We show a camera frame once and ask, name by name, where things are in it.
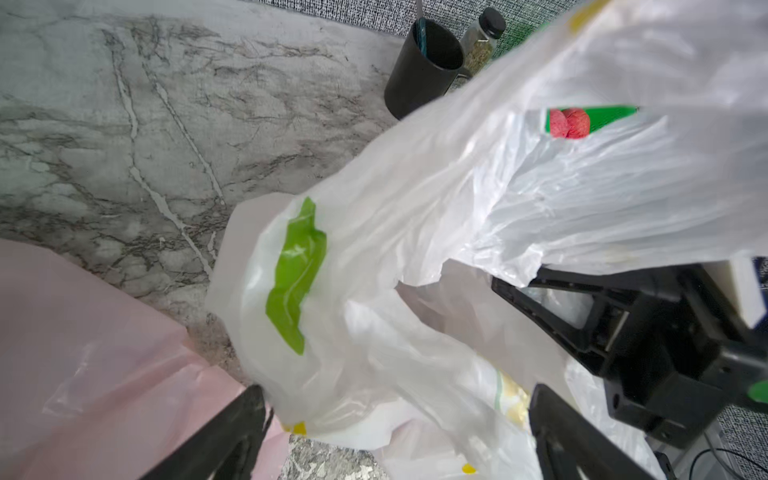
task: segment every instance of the pink plastic bag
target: pink plastic bag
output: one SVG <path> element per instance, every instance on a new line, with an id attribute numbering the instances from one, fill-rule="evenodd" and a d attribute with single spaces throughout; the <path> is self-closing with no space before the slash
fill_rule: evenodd
<path id="1" fill-rule="evenodd" d="M 243 391 L 186 330 L 38 247 L 0 240 L 0 477 L 135 480 Z M 275 479 L 275 418 L 253 478 Z"/>

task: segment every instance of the black jar lid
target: black jar lid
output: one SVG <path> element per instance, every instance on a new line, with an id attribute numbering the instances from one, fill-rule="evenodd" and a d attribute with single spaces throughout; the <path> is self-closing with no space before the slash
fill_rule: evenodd
<path id="1" fill-rule="evenodd" d="M 507 28 L 502 14 L 493 7 L 487 7 L 480 14 L 480 28 L 491 38 L 499 39 Z"/>

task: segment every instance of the marble countertop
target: marble countertop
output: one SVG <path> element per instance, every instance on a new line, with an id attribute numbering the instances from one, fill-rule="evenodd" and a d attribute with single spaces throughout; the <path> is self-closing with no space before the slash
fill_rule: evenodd
<path id="1" fill-rule="evenodd" d="M 246 382 L 203 308 L 229 215 L 304 191 L 393 125 L 382 94 L 401 44 L 239 0 L 4 2 L 0 237 L 166 313 Z M 351 455 L 294 447 L 286 478 Z M 320 478 L 379 477 L 349 458 Z"/>

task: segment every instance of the green component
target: green component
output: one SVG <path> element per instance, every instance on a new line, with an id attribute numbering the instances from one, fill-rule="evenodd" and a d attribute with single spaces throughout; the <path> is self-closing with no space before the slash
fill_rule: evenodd
<path id="1" fill-rule="evenodd" d="M 746 393 L 755 402 L 768 403 L 768 380 L 753 384 Z"/>
<path id="2" fill-rule="evenodd" d="M 589 116 L 589 133 L 594 133 L 620 118 L 629 117 L 634 114 L 637 112 L 637 107 L 615 105 L 613 107 L 585 108 L 584 111 L 587 112 L 587 115 Z M 544 130 L 549 133 L 549 114 L 547 114 Z"/>
<path id="3" fill-rule="evenodd" d="M 286 242 L 275 267 L 275 287 L 266 298 L 266 316 L 299 355 L 304 354 L 301 302 L 320 270 L 326 247 L 325 232 L 315 228 L 315 203 L 307 197 L 299 215 L 288 221 Z"/>

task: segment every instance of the green logo on bag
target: green logo on bag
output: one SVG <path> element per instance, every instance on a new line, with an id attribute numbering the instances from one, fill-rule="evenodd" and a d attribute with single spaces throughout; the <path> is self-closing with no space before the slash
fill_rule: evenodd
<path id="1" fill-rule="evenodd" d="M 315 228 L 315 203 L 307 197 L 299 215 L 288 221 L 286 242 L 275 267 L 275 287 L 266 298 L 266 316 L 299 355 L 304 354 L 301 302 L 320 270 L 326 245 L 325 233 Z"/>

